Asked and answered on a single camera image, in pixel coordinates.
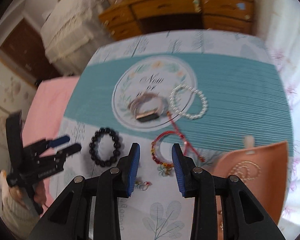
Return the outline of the hand holding other gripper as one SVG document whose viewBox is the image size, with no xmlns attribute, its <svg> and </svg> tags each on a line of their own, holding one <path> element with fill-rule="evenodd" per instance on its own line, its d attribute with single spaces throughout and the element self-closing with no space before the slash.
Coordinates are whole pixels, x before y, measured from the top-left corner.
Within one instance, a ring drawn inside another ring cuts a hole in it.
<svg viewBox="0 0 300 240">
<path fill-rule="evenodd" d="M 32 219 L 38 217 L 33 215 L 23 201 L 23 193 L 17 186 L 10 187 L 7 183 L 7 172 L 0 172 L 0 189 L 2 198 L 2 215 L 6 218 L 13 219 Z M 46 191 L 42 181 L 40 181 L 35 189 L 34 201 L 39 205 L 45 205 Z"/>
</svg>

